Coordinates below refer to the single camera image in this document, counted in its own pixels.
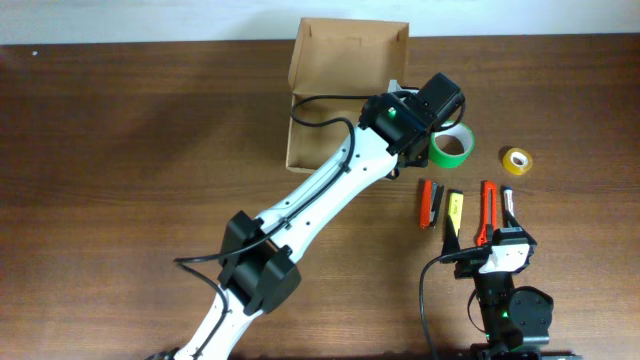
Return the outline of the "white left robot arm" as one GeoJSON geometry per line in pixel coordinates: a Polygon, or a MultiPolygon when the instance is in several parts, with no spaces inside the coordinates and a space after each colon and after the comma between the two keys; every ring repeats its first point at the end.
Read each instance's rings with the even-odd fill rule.
{"type": "Polygon", "coordinates": [[[426,167],[432,133],[465,109],[462,90],[441,73],[419,90],[397,86],[362,100],[343,144],[296,190],[256,217],[234,215],[219,253],[176,259],[187,272],[214,260],[221,272],[209,283],[216,295],[195,335],[167,358],[228,358],[251,322],[298,287],[297,263],[318,233],[369,185],[402,167],[426,167]]]}

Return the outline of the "small yellow tape roll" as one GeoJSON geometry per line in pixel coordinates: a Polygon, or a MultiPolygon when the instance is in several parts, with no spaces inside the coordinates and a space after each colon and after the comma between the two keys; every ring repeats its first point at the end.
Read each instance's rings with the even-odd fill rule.
{"type": "Polygon", "coordinates": [[[533,166],[531,155],[521,148],[510,148],[502,158],[504,169],[517,176],[526,174],[533,166]]]}

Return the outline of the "red stapler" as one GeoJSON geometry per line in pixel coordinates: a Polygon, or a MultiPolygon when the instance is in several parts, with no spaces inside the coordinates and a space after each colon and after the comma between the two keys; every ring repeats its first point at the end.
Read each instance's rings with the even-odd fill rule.
{"type": "Polygon", "coordinates": [[[421,180],[421,202],[419,226],[421,229],[434,228],[437,224],[445,187],[432,180],[421,180]]]}

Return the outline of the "brown cardboard box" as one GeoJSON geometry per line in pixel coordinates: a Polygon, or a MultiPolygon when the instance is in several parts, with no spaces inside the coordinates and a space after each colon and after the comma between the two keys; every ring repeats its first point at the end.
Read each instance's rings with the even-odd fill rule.
{"type": "Polygon", "coordinates": [[[288,83],[292,104],[314,95],[296,109],[309,123],[344,117],[355,123],[362,100],[336,100],[336,95],[371,96],[387,90],[389,81],[404,81],[408,63],[406,22],[303,18],[300,21],[288,83]]]}

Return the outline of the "green tape roll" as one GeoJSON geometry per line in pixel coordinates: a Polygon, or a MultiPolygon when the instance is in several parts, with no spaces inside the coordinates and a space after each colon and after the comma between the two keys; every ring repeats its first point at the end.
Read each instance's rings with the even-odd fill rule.
{"type": "Polygon", "coordinates": [[[431,135],[429,160],[442,168],[456,168],[469,157],[474,147],[473,132],[467,125],[460,123],[431,135]]]}

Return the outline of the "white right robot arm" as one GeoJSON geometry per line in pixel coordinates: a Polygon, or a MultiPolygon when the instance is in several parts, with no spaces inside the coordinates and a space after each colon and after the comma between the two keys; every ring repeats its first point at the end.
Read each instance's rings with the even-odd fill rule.
{"type": "Polygon", "coordinates": [[[549,344],[554,301],[532,286],[517,287],[513,277],[530,264],[537,242],[514,215],[504,213],[506,226],[493,231],[479,246],[446,253],[444,263],[455,265],[454,277],[474,281],[486,342],[473,344],[470,357],[476,360],[576,359],[570,351],[545,353],[549,344]]]}

